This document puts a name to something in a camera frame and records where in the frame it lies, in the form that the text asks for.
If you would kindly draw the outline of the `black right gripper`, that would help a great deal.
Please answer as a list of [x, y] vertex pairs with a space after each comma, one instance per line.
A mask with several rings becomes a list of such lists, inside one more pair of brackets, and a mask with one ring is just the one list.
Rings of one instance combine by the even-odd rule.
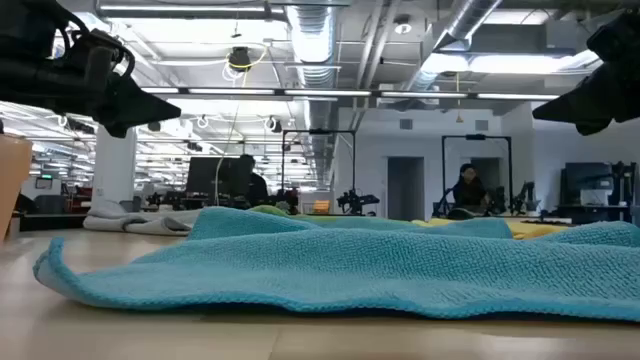
[[600, 26], [587, 47], [602, 64], [573, 90], [532, 112], [538, 120], [573, 123], [582, 136], [603, 131], [612, 120], [640, 117], [640, 7], [626, 8]]

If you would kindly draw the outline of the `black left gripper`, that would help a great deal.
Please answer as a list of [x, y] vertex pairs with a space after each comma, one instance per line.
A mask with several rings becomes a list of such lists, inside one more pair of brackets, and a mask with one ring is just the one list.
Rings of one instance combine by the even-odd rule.
[[83, 72], [69, 60], [0, 55], [0, 101], [92, 117], [110, 136], [123, 139], [129, 127], [174, 119], [181, 109], [143, 91], [130, 77], [111, 74], [105, 95], [83, 85]]

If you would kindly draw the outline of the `grey waffle microfiber towel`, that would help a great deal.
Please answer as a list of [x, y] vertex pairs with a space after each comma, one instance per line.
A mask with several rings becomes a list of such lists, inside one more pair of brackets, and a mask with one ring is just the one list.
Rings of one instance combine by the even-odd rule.
[[123, 232], [158, 236], [186, 236], [201, 210], [128, 212], [113, 201], [92, 205], [83, 227], [91, 231]]

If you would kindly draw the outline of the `yellow microfiber towel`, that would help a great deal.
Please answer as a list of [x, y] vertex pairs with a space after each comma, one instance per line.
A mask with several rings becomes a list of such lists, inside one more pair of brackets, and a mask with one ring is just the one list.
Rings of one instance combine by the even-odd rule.
[[[436, 227], [453, 223], [453, 220], [433, 218], [428, 221], [412, 220], [412, 223], [422, 227]], [[564, 231], [571, 227], [571, 224], [567, 223], [543, 224], [539, 222], [513, 219], [508, 219], [506, 224], [516, 240], [528, 240], [542, 237], [551, 233]]]

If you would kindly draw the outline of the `green microfiber towel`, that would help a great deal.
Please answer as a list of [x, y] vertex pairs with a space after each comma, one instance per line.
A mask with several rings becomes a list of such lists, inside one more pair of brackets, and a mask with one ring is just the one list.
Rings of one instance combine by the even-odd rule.
[[[318, 216], [313, 215], [312, 216], [312, 215], [304, 215], [304, 214], [291, 215], [287, 211], [272, 205], [259, 205], [259, 206], [250, 208], [249, 211], [265, 213], [265, 214], [270, 214], [274, 216], [293, 218], [297, 220], [305, 220], [305, 221], [309, 220], [312, 222], [331, 222], [331, 221], [337, 221], [340, 218], [346, 218], [346, 217], [352, 216], [352, 215], [344, 215], [344, 216], [343, 215], [318, 215]], [[391, 220], [391, 219], [383, 219], [383, 218], [376, 218], [376, 217], [373, 217], [372, 219], [380, 220], [380, 221], [388, 220], [388, 221], [406, 222], [406, 223], [411, 222], [419, 226], [431, 226], [431, 225], [424, 225], [424, 224], [427, 224], [428, 222], [425, 222], [423, 220], [404, 221], [404, 220]]]

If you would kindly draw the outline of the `blue microfiber towel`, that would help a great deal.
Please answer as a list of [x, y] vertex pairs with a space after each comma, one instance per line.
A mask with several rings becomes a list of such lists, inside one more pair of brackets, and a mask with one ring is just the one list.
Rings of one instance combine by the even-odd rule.
[[102, 308], [267, 305], [301, 313], [395, 310], [429, 318], [542, 314], [640, 322], [640, 228], [572, 227], [517, 240], [498, 218], [425, 227], [209, 208], [189, 236], [129, 264], [75, 273], [56, 238], [42, 285]]

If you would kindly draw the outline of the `white pillar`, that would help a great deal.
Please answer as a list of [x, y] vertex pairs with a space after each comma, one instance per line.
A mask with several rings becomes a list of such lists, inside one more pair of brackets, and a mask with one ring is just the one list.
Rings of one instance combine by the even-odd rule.
[[132, 200], [137, 133], [129, 129], [124, 138], [112, 137], [100, 125], [96, 133], [96, 157], [92, 202]]

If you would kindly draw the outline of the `black computer monitor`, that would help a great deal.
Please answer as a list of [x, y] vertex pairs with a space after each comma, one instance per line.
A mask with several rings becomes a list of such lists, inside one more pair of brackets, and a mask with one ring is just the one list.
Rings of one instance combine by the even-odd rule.
[[245, 195], [249, 189], [252, 162], [240, 158], [192, 157], [186, 182], [191, 193]]
[[565, 164], [566, 187], [569, 191], [612, 190], [612, 166], [603, 162]]

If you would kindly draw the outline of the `black desk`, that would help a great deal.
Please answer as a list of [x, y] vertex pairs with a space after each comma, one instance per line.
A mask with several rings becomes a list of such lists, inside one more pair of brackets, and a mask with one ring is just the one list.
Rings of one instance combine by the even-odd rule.
[[595, 222], [634, 222], [634, 215], [640, 213], [640, 206], [632, 205], [558, 205], [559, 217], [570, 218], [574, 225]]

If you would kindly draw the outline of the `orange plastic bin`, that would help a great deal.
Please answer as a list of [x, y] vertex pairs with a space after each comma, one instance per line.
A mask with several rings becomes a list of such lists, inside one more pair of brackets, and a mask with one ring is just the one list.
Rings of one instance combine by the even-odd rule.
[[22, 183], [29, 177], [31, 156], [31, 141], [0, 135], [0, 246], [5, 242]]

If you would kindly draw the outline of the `person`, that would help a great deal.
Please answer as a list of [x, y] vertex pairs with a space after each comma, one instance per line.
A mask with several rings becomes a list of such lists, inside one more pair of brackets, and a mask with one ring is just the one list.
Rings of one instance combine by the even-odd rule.
[[453, 186], [453, 198], [456, 208], [473, 213], [488, 210], [491, 196], [471, 163], [465, 163], [460, 167], [458, 181]]
[[246, 199], [252, 207], [264, 204], [269, 198], [266, 180], [255, 172], [256, 161], [253, 156], [242, 154], [240, 159], [243, 163], [249, 165], [249, 187], [246, 193]]

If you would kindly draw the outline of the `black beam with light strips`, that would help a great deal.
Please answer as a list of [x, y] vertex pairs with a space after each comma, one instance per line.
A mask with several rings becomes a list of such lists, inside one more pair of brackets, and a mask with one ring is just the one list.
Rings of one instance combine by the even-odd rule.
[[143, 87], [143, 91], [160, 96], [213, 96], [213, 97], [303, 97], [303, 98], [383, 98], [383, 99], [455, 99], [455, 100], [513, 100], [550, 101], [558, 95], [477, 92], [410, 92], [380, 90], [338, 89], [284, 89], [284, 88], [187, 88]]

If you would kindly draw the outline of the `black gantry frame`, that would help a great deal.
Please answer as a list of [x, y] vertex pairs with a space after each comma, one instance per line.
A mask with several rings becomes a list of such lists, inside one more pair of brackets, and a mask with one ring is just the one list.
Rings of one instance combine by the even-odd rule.
[[281, 143], [280, 143], [280, 151], [281, 151], [281, 189], [284, 190], [284, 171], [285, 171], [285, 153], [287, 152], [286, 147], [288, 145], [288, 142], [286, 140], [286, 136], [289, 133], [296, 133], [296, 134], [307, 134], [307, 135], [313, 135], [313, 136], [328, 136], [328, 135], [342, 135], [342, 134], [349, 134], [352, 137], [352, 142], [351, 142], [351, 167], [352, 167], [352, 182], [351, 182], [351, 189], [355, 191], [356, 188], [356, 135], [357, 135], [357, 131], [355, 130], [333, 130], [333, 129], [322, 129], [322, 128], [315, 128], [315, 129], [307, 129], [307, 130], [283, 130], [282, 131], [282, 138], [281, 138]]
[[448, 194], [453, 190], [452, 188], [447, 188], [447, 170], [446, 170], [446, 140], [448, 138], [455, 139], [464, 139], [465, 141], [486, 141], [488, 139], [491, 140], [504, 140], [507, 143], [508, 149], [508, 190], [509, 190], [509, 198], [508, 198], [508, 209], [510, 215], [515, 215], [514, 210], [514, 189], [513, 189], [513, 151], [512, 151], [512, 137], [511, 136], [497, 136], [497, 135], [485, 135], [481, 133], [476, 134], [467, 134], [467, 135], [442, 135], [441, 136], [441, 174], [442, 174], [442, 197], [439, 200], [439, 207], [434, 208], [434, 212], [432, 215], [435, 215], [436, 209], [442, 207], [443, 203], [446, 202]]

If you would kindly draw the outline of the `silver ventilation duct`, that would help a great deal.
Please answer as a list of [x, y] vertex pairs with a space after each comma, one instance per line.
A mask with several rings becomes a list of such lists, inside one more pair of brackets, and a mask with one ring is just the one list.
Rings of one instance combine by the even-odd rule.
[[[323, 6], [288, 6], [286, 14], [291, 25], [290, 39], [295, 58], [305, 67], [297, 69], [302, 89], [326, 90], [336, 86], [334, 45], [336, 39], [336, 10]], [[308, 129], [334, 129], [337, 127], [333, 102], [306, 100], [304, 119]], [[315, 165], [318, 187], [329, 187], [335, 136], [311, 135], [310, 148]]]

